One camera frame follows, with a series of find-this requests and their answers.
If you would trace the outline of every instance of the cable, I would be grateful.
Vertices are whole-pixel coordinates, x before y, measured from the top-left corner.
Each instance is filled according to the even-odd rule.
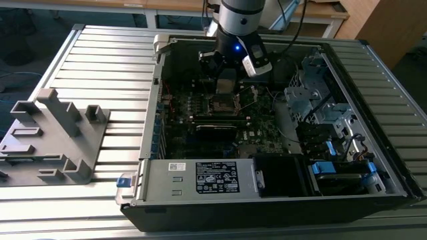
[[[305,122],[305,120],[308,119],[308,117],[319,110],[319,108],[327,103],[327,101],[329,100],[329,98],[332,97],[332,93],[328,93],[328,95],[321,99],[320,103],[317,104],[317,106],[313,107],[313,109],[307,113],[307,115],[304,116],[304,119],[301,120],[303,122]]]
[[[300,35],[300,31],[301,31],[301,28],[303,28],[303,21],[304,21],[304,17],[305,17],[307,1],[308,0],[304,0],[304,7],[301,8],[301,15],[300,15],[297,30],[296,30],[293,39],[291,40],[291,42],[287,45],[285,49],[281,51],[281,55],[283,56],[284,56],[285,52],[289,50],[289,48],[292,47],[292,45],[295,44],[295,41],[296,41],[296,39],[299,38],[299,35]]]
[[[368,147],[367,145],[363,143],[363,141],[360,141],[360,145],[363,147],[363,151],[357,153],[356,156],[352,157],[353,160],[357,160],[360,161],[361,160],[361,157],[368,153]]]
[[[17,72],[6,72],[6,71],[2,71],[1,72],[5,72],[6,74],[4,75],[0,75],[0,78],[5,77],[5,76],[9,76],[9,75],[13,75],[13,74],[30,74],[30,75],[37,75],[39,77],[43,77],[43,75],[40,73],[36,73],[36,72],[30,72],[30,71],[17,71]]]
[[[288,138],[287,135],[284,135],[283,132],[280,131],[279,127],[276,127],[276,128],[277,128],[279,133],[281,134],[281,136],[283,136],[287,140],[289,140],[289,141],[293,142],[293,143],[301,144],[300,141],[296,141],[296,140]]]
[[[268,87],[265,87],[265,89],[267,89],[267,92],[268,92],[269,96],[272,97],[272,99],[275,99],[275,97],[273,97],[272,93],[269,92]]]
[[[347,158],[347,154],[348,154],[348,151],[349,151],[349,147],[352,145],[352,141],[355,140],[356,137],[363,137],[363,135],[360,133],[355,133],[351,138],[348,139],[348,142],[345,144],[345,148],[344,148],[344,154],[341,156],[341,160],[345,161],[345,158]]]
[[[280,0],[277,0],[277,4],[279,4],[280,10],[281,10],[281,17],[283,17],[283,30],[281,30],[281,32],[284,32],[285,31],[285,26],[287,26],[287,17],[285,17],[285,13],[284,13],[284,10],[283,10],[283,6],[281,6]]]
[[[253,86],[253,85],[248,86],[245,89],[243,89],[240,92],[236,93],[236,96],[237,96],[240,93],[243,93],[247,89],[249,89],[249,88],[252,88],[252,87],[255,87],[255,86]]]
[[[253,103],[257,103],[257,102],[259,102],[259,101],[251,102],[248,105],[245,105],[243,108],[239,109],[239,112],[240,112],[245,107],[251,106]]]
[[[187,22],[187,25],[189,24],[189,22],[191,22],[192,20],[193,20],[193,16],[189,17],[188,22]]]
[[[276,102],[276,97],[279,94],[284,94],[283,92],[277,92],[275,95],[273,95],[273,98],[272,98],[272,104],[271,104],[271,110],[275,110],[275,102]]]
[[[16,102],[13,102],[13,101],[2,101],[2,100],[0,100],[0,103],[4,103],[4,104],[16,104]]]

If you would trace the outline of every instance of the warning label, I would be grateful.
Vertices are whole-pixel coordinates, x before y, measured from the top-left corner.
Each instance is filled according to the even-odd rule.
[[[195,181],[199,194],[239,193],[236,162],[196,162]]]

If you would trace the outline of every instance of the floor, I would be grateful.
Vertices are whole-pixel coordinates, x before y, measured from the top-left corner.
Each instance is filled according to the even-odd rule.
[[[26,37],[26,42],[34,52],[34,60],[18,67],[10,67],[0,60],[0,76],[4,74],[4,71],[43,74],[75,24],[141,28],[147,26],[143,15],[100,12],[88,14],[87,12],[60,11],[59,16],[59,19],[53,19],[48,10],[32,11],[30,19],[37,31]],[[159,26],[168,29],[201,29],[199,17],[160,16]],[[392,72],[420,107],[427,111],[427,82],[424,81],[427,76],[427,60],[423,58],[413,60],[412,56],[407,55]],[[5,90],[0,93],[0,138],[13,121],[9,115],[12,103],[18,100],[26,100],[39,79],[34,75],[9,75],[0,78],[0,90],[1,86],[5,86]]]

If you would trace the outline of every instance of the blue latch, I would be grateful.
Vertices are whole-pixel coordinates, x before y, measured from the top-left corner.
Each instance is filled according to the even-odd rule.
[[[327,141],[327,142],[325,142],[325,145],[327,145],[327,147],[328,147],[328,151],[329,151],[329,153],[331,153],[331,156],[335,156],[335,155],[336,155],[336,151],[335,151],[335,149],[333,149],[332,142],[331,142],[331,141]]]
[[[376,172],[376,167],[375,167],[373,162],[369,162],[369,163],[367,164],[367,166],[368,166],[368,170],[371,171],[371,173],[375,173],[375,172]]]
[[[331,161],[317,161],[311,165],[313,174],[335,174],[335,167]]]
[[[132,185],[132,178],[119,177],[115,185],[117,188],[129,188]]]

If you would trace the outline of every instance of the aluminum extrusion table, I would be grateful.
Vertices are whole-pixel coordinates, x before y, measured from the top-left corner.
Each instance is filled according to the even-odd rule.
[[[71,31],[29,101],[40,88],[55,88],[60,100],[72,101],[77,108],[96,104],[111,109],[92,181],[88,185],[0,188],[0,239],[248,239],[268,235],[300,239],[300,234],[305,235],[303,239],[316,240],[369,239],[372,234],[419,239],[427,234],[427,202],[379,212],[348,224],[157,233],[135,228],[115,203],[116,179],[137,169],[155,66],[152,42],[160,33],[201,35],[199,31],[83,25]],[[331,44],[391,142],[420,186],[427,188],[425,114],[371,47],[356,40],[299,40]],[[131,198],[132,193],[124,192],[124,197]]]

